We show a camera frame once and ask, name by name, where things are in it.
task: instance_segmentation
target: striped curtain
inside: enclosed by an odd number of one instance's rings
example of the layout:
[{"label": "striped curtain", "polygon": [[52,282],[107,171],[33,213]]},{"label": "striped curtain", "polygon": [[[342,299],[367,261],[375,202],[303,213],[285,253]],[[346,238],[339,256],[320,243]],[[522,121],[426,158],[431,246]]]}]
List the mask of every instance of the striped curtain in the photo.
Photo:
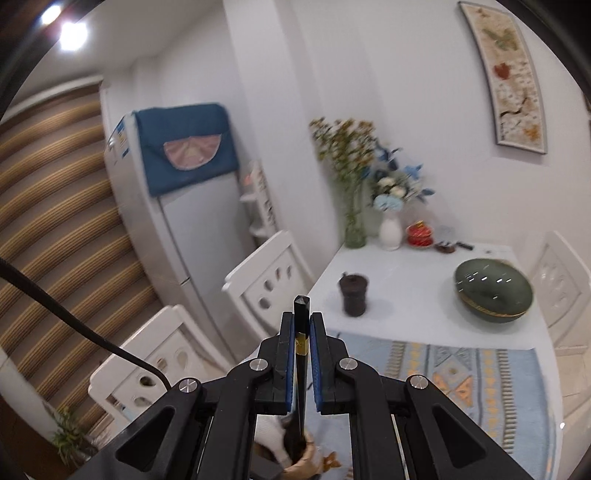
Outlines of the striped curtain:
[{"label": "striped curtain", "polygon": [[[0,257],[98,334],[121,344],[161,307],[121,223],[103,161],[99,86],[70,90],[0,124]],[[108,356],[0,280],[0,346],[53,407],[85,430]]]}]

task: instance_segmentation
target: framed picture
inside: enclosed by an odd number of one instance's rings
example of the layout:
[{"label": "framed picture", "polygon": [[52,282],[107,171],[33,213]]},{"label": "framed picture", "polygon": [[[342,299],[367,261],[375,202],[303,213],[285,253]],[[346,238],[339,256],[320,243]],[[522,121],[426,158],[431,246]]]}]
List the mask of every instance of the framed picture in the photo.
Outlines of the framed picture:
[{"label": "framed picture", "polygon": [[459,2],[486,71],[496,143],[547,153],[544,108],[538,79],[513,16],[496,8]]}]

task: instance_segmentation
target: white table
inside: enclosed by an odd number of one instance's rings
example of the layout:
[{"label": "white table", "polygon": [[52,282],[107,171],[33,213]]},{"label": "white table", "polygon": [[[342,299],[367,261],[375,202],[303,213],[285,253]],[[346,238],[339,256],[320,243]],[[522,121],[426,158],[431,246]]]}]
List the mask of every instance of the white table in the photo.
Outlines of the white table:
[{"label": "white table", "polygon": [[[326,329],[390,340],[473,348],[535,348],[556,422],[555,474],[560,460],[562,396],[556,356],[537,302],[514,322],[495,324],[477,318],[454,291],[456,267],[471,258],[498,258],[518,267],[511,247],[477,244],[453,254],[408,245],[388,252],[376,241],[360,249],[342,247],[309,292],[311,311],[322,312]],[[337,282],[342,274],[369,278],[368,308],[347,316]]]}]

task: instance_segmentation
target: blue patterned rug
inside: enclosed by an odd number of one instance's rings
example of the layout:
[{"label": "blue patterned rug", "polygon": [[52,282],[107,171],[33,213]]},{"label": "blue patterned rug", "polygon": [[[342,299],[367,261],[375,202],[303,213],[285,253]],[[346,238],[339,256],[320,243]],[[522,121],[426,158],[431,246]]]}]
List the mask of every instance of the blue patterned rug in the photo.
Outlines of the blue patterned rug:
[{"label": "blue patterned rug", "polygon": [[[556,433],[534,350],[451,348],[350,333],[329,335],[338,335],[351,357],[381,375],[399,380],[425,375],[535,480],[551,478]],[[351,479],[348,416],[316,413],[311,389],[306,412],[306,426],[324,457],[322,479]]]}]

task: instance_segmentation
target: white chair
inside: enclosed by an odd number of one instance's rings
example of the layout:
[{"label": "white chair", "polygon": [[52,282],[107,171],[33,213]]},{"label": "white chair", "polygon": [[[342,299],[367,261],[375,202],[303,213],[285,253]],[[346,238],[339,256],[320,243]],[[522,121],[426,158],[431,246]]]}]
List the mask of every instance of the white chair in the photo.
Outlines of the white chair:
[{"label": "white chair", "polygon": [[591,273],[558,232],[548,232],[530,279],[556,346],[591,300]]},{"label": "white chair", "polygon": [[222,290],[261,339],[279,331],[281,316],[314,284],[290,232],[281,230],[226,276]]},{"label": "white chair", "polygon": [[562,448],[557,479],[571,478],[591,443],[591,399],[587,399],[564,418]]},{"label": "white chair", "polygon": [[[171,385],[186,377],[206,382],[232,368],[181,305],[162,308],[121,348],[157,367]],[[88,387],[90,397],[113,417],[113,436],[164,393],[155,375],[115,355],[94,371]]]}]

